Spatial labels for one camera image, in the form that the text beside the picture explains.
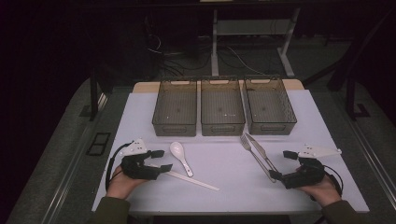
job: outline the human hand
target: human hand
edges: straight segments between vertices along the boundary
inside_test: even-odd
[[[132,179],[122,172],[120,166],[116,168],[108,185],[107,197],[126,199],[139,185],[147,182],[146,179]]]
[[[316,185],[303,186],[297,189],[314,197],[322,207],[341,201],[341,196],[338,194],[334,183],[326,175],[323,177],[322,181]]]

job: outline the knife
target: knife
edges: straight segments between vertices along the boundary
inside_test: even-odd
[[[260,144],[252,137],[250,134],[245,133],[247,136],[247,139],[250,140],[251,144],[259,151],[260,155],[264,158],[264,160],[267,162],[267,164],[273,169],[274,171],[278,172],[278,170],[275,168],[275,166],[271,163],[270,159],[268,159],[267,154],[265,153],[265,150]]]

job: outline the floor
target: floor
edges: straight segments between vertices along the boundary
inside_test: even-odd
[[[160,75],[210,75],[210,51],[207,50],[210,41],[206,38],[203,37],[198,58],[170,55],[162,64],[166,69],[160,70]],[[238,38],[219,41],[221,75],[260,72],[287,78],[276,55],[280,38]],[[295,78],[305,80],[336,62],[348,45],[347,42],[332,42],[324,46],[322,37],[293,39],[288,57]],[[356,103],[363,104],[370,117],[351,120],[344,109],[345,88],[329,91],[326,87],[331,76],[330,73],[305,88],[311,91],[335,144],[343,149],[342,157],[370,208],[368,214],[361,215],[371,223],[392,223],[396,218],[395,187],[392,185],[392,180],[396,180],[396,164],[393,162],[396,158],[396,128],[360,85],[356,90]],[[83,223],[89,218],[123,105],[131,90],[132,86],[119,86],[111,94],[103,95],[99,114],[94,121],[90,121],[84,113],[90,104],[89,80],[81,83],[15,206],[9,223],[26,223],[26,220],[31,220],[31,223]],[[87,156],[85,152],[95,133],[111,133],[109,143],[104,155]],[[320,214],[292,215],[290,223],[314,223],[319,217]],[[262,217],[244,220],[239,223],[265,223]]]

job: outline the spoon handle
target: spoon handle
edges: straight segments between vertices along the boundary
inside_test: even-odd
[[[187,176],[192,177],[194,174],[192,173],[192,170],[190,166],[187,164],[186,160],[180,160],[180,161],[183,164],[184,169],[186,169]]]

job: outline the fork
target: fork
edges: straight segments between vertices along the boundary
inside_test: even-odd
[[[268,171],[267,167],[262,163],[262,161],[259,159],[259,157],[257,157],[257,155],[251,150],[250,143],[248,142],[248,140],[244,134],[241,135],[241,141],[242,141],[242,146],[244,147],[244,149],[249,151],[251,153],[251,155],[253,155],[254,159],[256,159],[256,161],[259,163],[260,167],[267,174],[268,178],[270,178],[270,180],[275,183],[276,180],[271,177],[270,172]]]

